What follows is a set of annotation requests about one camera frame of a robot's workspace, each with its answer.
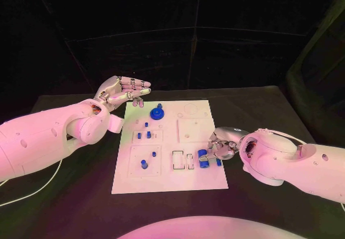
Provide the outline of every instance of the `blue cylinder piece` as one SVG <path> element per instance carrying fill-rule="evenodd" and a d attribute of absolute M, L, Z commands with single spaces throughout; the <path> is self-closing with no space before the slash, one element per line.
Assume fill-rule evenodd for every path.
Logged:
<path fill-rule="evenodd" d="M 147 169 L 149 165 L 147 165 L 147 163 L 146 163 L 146 160 L 142 160 L 140 163 L 142 163 L 142 168 L 143 168 L 143 169 Z"/>
<path fill-rule="evenodd" d="M 221 160 L 217 159 L 217 166 L 221 166 Z"/>
<path fill-rule="evenodd" d="M 150 112 L 150 117 L 155 120 L 160 120 L 165 117 L 165 111 L 162 109 L 162 104 L 157 105 L 157 108 L 153 108 L 153 110 Z"/>
<path fill-rule="evenodd" d="M 198 157 L 204 156 L 207 154 L 207 150 L 201 149 L 198 151 Z M 208 168 L 209 167 L 209 162 L 208 161 L 199 161 L 199 167 L 201 168 Z"/>

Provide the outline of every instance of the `white board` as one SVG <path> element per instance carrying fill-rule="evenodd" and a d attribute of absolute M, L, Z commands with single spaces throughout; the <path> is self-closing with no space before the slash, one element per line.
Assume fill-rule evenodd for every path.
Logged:
<path fill-rule="evenodd" d="M 159 103 L 165 117 L 153 120 L 150 111 Z M 127 102 L 111 193 L 227 189 L 222 165 L 211 161 L 208 168 L 199 167 L 198 150 L 207 149 L 212 132 L 208 101 L 144 102 L 143 108 Z"/>

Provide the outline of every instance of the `cable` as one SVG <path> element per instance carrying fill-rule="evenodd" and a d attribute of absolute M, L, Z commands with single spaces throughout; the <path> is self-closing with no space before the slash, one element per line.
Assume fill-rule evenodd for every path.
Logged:
<path fill-rule="evenodd" d="M 0 207 L 4 206 L 4 205 L 7 205 L 7 204 L 10 204 L 10 203 L 17 202 L 17 201 L 20 201 L 22 199 L 25 199 L 25 198 L 30 197 L 32 195 L 35 195 L 35 194 L 45 188 L 45 186 L 49 184 L 49 182 L 52 181 L 52 179 L 54 179 L 54 177 L 55 177 L 55 175 L 56 175 L 56 173 L 58 173 L 58 171 L 59 171 L 59 166 L 58 166 L 58 168 L 56 168 L 56 171 L 55 171 L 55 173 L 54 173 L 54 175 L 52 175 L 49 181 L 48 181 L 46 184 L 43 185 L 43 187 L 42 187 L 35 193 L 29 194 L 28 196 L 22 197 L 22 198 L 19 198 L 19 199 L 16 199 L 16 200 L 7 202 L 7 203 L 0 204 Z"/>
<path fill-rule="evenodd" d="M 2 183 L 0 183 L 0 186 L 6 183 L 9 181 L 9 179 L 7 180 L 4 180 Z"/>
<path fill-rule="evenodd" d="M 287 137 L 287 138 L 293 138 L 299 143 L 302 144 L 308 144 L 305 141 L 302 141 L 300 139 L 295 138 L 293 136 L 290 136 L 289 134 L 283 133 L 283 132 L 279 132 L 279 131 L 274 131 L 274 130 L 270 130 L 273 133 L 276 134 L 280 134 L 282 136 Z"/>

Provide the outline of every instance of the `blue object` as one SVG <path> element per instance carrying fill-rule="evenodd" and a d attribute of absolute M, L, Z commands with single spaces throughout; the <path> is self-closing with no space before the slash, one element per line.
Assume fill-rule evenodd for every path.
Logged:
<path fill-rule="evenodd" d="M 207 150 L 201 149 L 198 151 L 198 158 L 201 158 L 207 154 Z M 208 168 L 209 167 L 209 162 L 208 161 L 199 161 L 199 167 L 201 168 Z"/>
<path fill-rule="evenodd" d="M 149 165 L 147 165 L 147 163 L 146 163 L 146 160 L 142 160 L 142 168 L 143 168 L 143 169 L 147 169 L 147 167 L 149 167 Z"/>
<path fill-rule="evenodd" d="M 221 160 L 217 159 L 217 166 L 221 166 Z"/>
<path fill-rule="evenodd" d="M 150 112 L 150 117 L 155 120 L 160 120 L 165 117 L 165 111 L 162 109 L 162 104 L 157 105 L 157 108 L 153 108 L 153 110 Z"/>

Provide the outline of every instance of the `black tablecloth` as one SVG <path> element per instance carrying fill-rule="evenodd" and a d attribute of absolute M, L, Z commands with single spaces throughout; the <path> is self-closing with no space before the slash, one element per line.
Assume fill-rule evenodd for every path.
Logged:
<path fill-rule="evenodd" d="M 92 95 L 41 96 L 32 112 L 66 106 Z M 215 127 L 279 130 L 313 142 L 277 87 L 152 92 L 146 101 L 209 100 Z M 126 104 L 113 112 L 124 116 Z M 339 203 L 303 193 L 287 182 L 279 187 L 243 171 L 238 155 L 224 162 L 228 189 L 111 195 L 120 135 L 107 132 L 95 145 L 64 159 L 46 188 L 0 208 L 2 238 L 117 238 L 157 221 L 186 216 L 228 216 L 273 225 L 312 239 L 344 238 Z M 10 180 L 0 203 L 45 184 L 58 164 Z"/>

